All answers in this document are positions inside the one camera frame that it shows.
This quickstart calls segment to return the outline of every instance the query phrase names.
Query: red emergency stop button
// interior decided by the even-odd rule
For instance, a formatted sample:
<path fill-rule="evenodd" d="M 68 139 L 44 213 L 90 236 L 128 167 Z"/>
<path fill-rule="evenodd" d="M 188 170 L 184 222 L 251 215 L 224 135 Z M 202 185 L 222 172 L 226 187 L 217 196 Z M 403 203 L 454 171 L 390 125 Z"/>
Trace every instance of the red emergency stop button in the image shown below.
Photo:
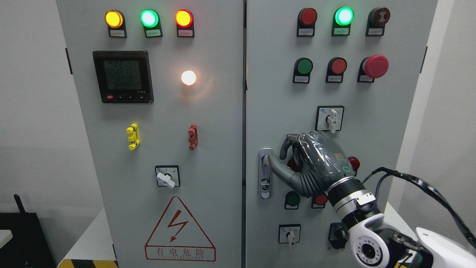
<path fill-rule="evenodd" d="M 326 195 L 318 195 L 314 199 L 314 202 L 319 206 L 323 206 L 327 203 L 327 196 Z"/>
<path fill-rule="evenodd" d="M 352 169 L 357 172 L 358 168 L 360 167 L 360 161 L 355 156 L 349 156 L 347 158 L 352 166 Z"/>
<path fill-rule="evenodd" d="M 390 20 L 390 11 L 388 8 L 374 8 L 368 15 L 368 19 L 373 25 L 383 27 Z"/>
<path fill-rule="evenodd" d="M 379 78 L 388 71 L 388 59 L 384 55 L 376 54 L 370 56 L 364 62 L 365 75 L 370 78 Z"/>
<path fill-rule="evenodd" d="M 317 21 L 317 11 L 313 8 L 302 9 L 298 19 L 303 26 L 311 26 Z"/>
<path fill-rule="evenodd" d="M 329 69 L 335 74 L 343 74 L 347 70 L 347 61 L 343 58 L 333 58 L 329 62 Z"/>

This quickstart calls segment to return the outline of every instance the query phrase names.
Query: white wall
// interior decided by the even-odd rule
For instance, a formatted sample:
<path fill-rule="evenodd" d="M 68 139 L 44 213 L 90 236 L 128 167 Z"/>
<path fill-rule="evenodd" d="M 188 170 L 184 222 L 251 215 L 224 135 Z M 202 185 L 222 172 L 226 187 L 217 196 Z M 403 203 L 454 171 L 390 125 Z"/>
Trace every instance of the white wall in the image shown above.
<path fill-rule="evenodd" d="M 37 212 L 58 262 L 102 209 L 55 0 L 0 0 L 0 212 Z"/>
<path fill-rule="evenodd" d="M 438 189 L 469 228 L 476 227 L 476 30 L 468 24 L 475 11 L 472 0 L 454 1 L 446 32 L 437 32 L 444 41 L 408 170 Z M 468 244 L 449 213 L 413 185 L 405 184 L 398 212 L 413 228 Z"/>

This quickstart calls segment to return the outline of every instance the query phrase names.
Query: green push button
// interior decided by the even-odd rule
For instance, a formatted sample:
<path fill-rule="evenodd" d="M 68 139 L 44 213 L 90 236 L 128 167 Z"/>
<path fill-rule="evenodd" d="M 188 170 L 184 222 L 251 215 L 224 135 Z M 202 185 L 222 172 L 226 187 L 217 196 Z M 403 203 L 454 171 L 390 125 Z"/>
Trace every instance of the green push button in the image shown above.
<path fill-rule="evenodd" d="M 297 65 L 297 71 L 301 74 L 308 74 L 312 71 L 312 61 L 308 58 L 301 58 Z"/>
<path fill-rule="evenodd" d="M 301 202 L 301 198 L 296 192 L 291 191 L 286 194 L 286 205 L 297 206 L 299 205 L 300 202 Z"/>

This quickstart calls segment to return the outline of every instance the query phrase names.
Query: lcd display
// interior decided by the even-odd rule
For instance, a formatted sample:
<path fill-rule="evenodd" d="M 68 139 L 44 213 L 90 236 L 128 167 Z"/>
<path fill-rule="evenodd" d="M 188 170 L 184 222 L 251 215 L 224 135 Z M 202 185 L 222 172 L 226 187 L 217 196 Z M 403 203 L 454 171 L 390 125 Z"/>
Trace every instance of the lcd display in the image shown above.
<path fill-rule="evenodd" d="M 138 61 L 104 61 L 109 90 L 141 90 Z"/>

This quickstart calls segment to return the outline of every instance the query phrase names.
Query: white switch handle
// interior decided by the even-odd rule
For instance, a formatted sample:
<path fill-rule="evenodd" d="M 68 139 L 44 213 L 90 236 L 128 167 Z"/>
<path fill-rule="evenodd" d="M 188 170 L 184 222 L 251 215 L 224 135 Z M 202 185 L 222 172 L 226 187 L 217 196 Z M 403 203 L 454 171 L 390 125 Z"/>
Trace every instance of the white switch handle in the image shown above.
<path fill-rule="evenodd" d="M 337 111 L 334 109 L 331 109 L 330 115 L 327 116 L 326 121 L 329 124 L 329 130 L 331 131 L 332 134 L 334 134 L 337 130 L 337 127 L 339 126 L 339 116 L 337 114 Z"/>
<path fill-rule="evenodd" d="M 294 231 L 290 231 L 286 234 L 289 242 L 289 249 L 293 249 L 293 245 L 296 243 L 296 236 L 294 235 Z"/>
<path fill-rule="evenodd" d="M 164 175 L 160 172 L 157 174 L 157 184 L 167 186 L 169 189 L 175 187 L 175 182 L 172 181 L 172 178 L 169 175 Z"/>

